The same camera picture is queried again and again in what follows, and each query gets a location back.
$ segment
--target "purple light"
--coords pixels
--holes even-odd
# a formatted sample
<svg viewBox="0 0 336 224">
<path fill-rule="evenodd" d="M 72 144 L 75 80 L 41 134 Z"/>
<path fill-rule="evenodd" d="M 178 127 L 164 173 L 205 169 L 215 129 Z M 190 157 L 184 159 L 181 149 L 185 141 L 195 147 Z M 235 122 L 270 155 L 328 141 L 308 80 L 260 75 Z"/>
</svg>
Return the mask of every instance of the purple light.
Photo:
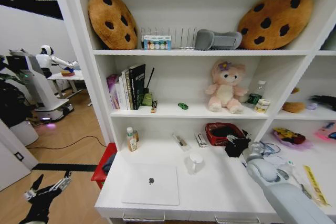
<svg viewBox="0 0 336 224">
<path fill-rule="evenodd" d="M 46 125 L 49 129 L 55 129 L 56 128 L 56 124 L 55 123 L 48 123 Z"/>
</svg>

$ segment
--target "white mug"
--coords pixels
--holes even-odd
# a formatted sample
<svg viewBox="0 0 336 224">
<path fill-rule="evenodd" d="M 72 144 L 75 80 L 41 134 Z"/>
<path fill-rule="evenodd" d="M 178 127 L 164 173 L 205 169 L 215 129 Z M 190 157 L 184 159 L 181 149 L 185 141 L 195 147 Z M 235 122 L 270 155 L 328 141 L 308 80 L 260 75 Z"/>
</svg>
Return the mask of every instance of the white mug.
<svg viewBox="0 0 336 224">
<path fill-rule="evenodd" d="M 190 153 L 186 158 L 186 165 L 191 174 L 197 173 L 203 167 L 203 158 L 198 153 Z"/>
</svg>

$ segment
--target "cookie plush pillow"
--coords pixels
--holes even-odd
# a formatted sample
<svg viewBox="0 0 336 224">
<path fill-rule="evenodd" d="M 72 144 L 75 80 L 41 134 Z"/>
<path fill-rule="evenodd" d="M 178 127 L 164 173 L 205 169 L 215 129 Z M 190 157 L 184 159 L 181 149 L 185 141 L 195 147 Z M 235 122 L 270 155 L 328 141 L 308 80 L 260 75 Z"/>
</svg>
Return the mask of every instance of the cookie plush pillow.
<svg viewBox="0 0 336 224">
<path fill-rule="evenodd" d="M 312 0 L 260 0 L 240 20 L 245 49 L 276 49 L 295 39 L 309 21 Z"/>
<path fill-rule="evenodd" d="M 122 0 L 90 0 L 89 16 L 96 34 L 109 48 L 136 48 L 137 25 Z"/>
</svg>

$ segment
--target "book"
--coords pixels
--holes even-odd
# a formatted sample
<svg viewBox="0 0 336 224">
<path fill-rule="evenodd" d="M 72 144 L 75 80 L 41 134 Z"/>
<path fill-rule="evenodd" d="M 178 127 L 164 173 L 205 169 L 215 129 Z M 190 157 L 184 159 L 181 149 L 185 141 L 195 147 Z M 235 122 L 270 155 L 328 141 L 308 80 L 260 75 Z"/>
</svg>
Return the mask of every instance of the book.
<svg viewBox="0 0 336 224">
<path fill-rule="evenodd" d="M 128 110 L 127 108 L 127 102 L 126 102 L 126 95 L 125 95 L 125 89 L 124 89 L 124 84 L 123 84 L 123 80 L 122 80 L 122 76 L 119 76 L 119 89 L 120 89 L 120 99 L 121 99 L 121 103 L 124 104 L 124 109 L 123 110 Z"/>
<path fill-rule="evenodd" d="M 119 104 L 119 108 L 120 110 L 127 110 L 127 106 L 126 106 L 126 100 L 122 97 L 122 93 L 121 93 L 121 85 L 120 82 L 118 81 L 115 84 L 115 90 L 117 92 L 117 97 L 118 97 L 118 104 Z"/>
<path fill-rule="evenodd" d="M 122 84 L 124 85 L 124 92 L 125 92 L 125 97 L 126 97 L 127 109 L 130 110 L 131 109 L 131 104 L 130 104 L 130 100 L 129 100 L 129 97 L 128 97 L 126 74 L 125 74 L 127 71 L 128 71 L 128 69 L 123 70 L 121 72 L 121 77 L 122 77 Z"/>
<path fill-rule="evenodd" d="M 109 89 L 110 97 L 111 97 L 111 102 L 112 102 L 112 107 L 114 109 L 119 109 L 119 104 L 118 104 L 118 96 L 117 96 L 117 91 L 116 91 L 116 85 L 115 83 L 118 80 L 118 75 L 117 74 L 111 74 L 106 78 L 107 81 L 107 86 Z"/>
<path fill-rule="evenodd" d="M 134 110 L 137 110 L 142 103 L 143 89 L 145 86 L 145 70 L 146 64 L 134 65 L 129 68 Z"/>
<path fill-rule="evenodd" d="M 129 72 L 129 70 L 126 71 L 125 78 L 126 78 L 126 85 L 127 85 L 128 100 L 130 102 L 130 110 L 133 110 L 132 90 L 131 90 L 131 82 L 130 82 L 130 72 Z"/>
</svg>

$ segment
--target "silver laptop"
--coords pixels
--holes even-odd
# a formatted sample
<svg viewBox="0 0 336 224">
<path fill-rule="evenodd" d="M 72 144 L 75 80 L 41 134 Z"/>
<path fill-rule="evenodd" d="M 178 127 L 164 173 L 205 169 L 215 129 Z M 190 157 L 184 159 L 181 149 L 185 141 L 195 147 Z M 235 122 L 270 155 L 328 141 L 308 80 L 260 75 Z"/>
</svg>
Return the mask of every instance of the silver laptop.
<svg viewBox="0 0 336 224">
<path fill-rule="evenodd" d="M 176 166 L 131 164 L 121 202 L 178 206 Z"/>
</svg>

